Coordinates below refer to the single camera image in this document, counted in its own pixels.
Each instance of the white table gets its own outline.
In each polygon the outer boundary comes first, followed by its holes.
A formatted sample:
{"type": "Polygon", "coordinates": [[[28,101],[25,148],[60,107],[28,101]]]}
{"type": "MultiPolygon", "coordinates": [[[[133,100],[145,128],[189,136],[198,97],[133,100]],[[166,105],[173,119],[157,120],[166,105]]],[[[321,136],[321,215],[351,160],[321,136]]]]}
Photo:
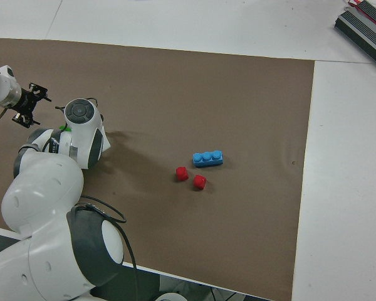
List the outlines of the white table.
{"type": "Polygon", "coordinates": [[[333,29],[344,7],[342,0],[0,0],[0,38],[316,60],[293,300],[376,300],[376,66],[333,29]]]}

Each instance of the lego brick stud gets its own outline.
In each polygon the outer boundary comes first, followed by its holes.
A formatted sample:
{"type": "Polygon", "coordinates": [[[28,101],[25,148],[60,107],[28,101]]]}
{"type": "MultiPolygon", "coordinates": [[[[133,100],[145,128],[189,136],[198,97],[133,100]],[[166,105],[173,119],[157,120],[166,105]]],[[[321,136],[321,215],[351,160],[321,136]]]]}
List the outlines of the lego brick stud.
{"type": "Polygon", "coordinates": [[[223,164],[223,153],[221,150],[203,153],[196,152],[192,156],[192,162],[196,167],[223,164]]]}
{"type": "Polygon", "coordinates": [[[204,176],[196,175],[194,178],[194,186],[200,190],[204,189],[206,185],[206,178],[204,176]]]}
{"type": "Polygon", "coordinates": [[[187,169],[183,166],[178,167],[175,170],[175,174],[177,176],[178,181],[185,181],[189,178],[187,169]]]}

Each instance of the brown table surface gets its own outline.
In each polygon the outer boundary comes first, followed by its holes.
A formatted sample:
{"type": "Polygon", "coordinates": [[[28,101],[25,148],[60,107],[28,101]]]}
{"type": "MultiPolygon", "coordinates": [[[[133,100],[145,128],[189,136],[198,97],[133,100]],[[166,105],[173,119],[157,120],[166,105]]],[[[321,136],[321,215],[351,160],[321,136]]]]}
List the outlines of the brown table surface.
{"type": "MultiPolygon", "coordinates": [[[[98,99],[112,148],[84,172],[84,193],[124,212],[139,265],[291,299],[313,61],[0,40],[3,65],[22,87],[49,89],[53,103],[35,113],[43,127],[64,123],[55,105],[98,99]],[[192,165],[215,149],[223,165],[192,165]],[[175,180],[178,166],[188,181],[175,180]],[[193,189],[195,174],[205,190],[193,189]]],[[[0,121],[0,204],[38,128],[12,114],[0,121]]]]}

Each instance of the red cube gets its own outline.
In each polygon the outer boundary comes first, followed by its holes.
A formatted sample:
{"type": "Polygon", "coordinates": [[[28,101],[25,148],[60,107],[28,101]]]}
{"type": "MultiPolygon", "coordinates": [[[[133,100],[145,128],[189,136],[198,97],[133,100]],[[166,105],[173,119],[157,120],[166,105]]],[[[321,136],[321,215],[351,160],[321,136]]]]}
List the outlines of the red cube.
{"type": "Polygon", "coordinates": [[[206,185],[206,178],[204,176],[196,175],[194,178],[194,186],[198,189],[204,189],[206,185]]]}
{"type": "Polygon", "coordinates": [[[177,175],[177,179],[179,181],[185,181],[186,179],[189,178],[188,176],[188,172],[187,172],[187,169],[185,167],[178,167],[176,170],[175,170],[175,174],[177,175]]]}

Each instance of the blue block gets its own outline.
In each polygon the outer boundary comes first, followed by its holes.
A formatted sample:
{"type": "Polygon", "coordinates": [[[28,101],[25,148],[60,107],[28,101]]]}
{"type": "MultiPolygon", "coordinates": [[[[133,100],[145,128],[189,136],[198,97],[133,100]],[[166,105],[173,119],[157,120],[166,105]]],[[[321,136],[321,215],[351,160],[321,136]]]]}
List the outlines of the blue block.
{"type": "Polygon", "coordinates": [[[221,150],[203,152],[202,154],[197,152],[192,155],[192,162],[196,167],[223,164],[223,153],[221,150]]]}

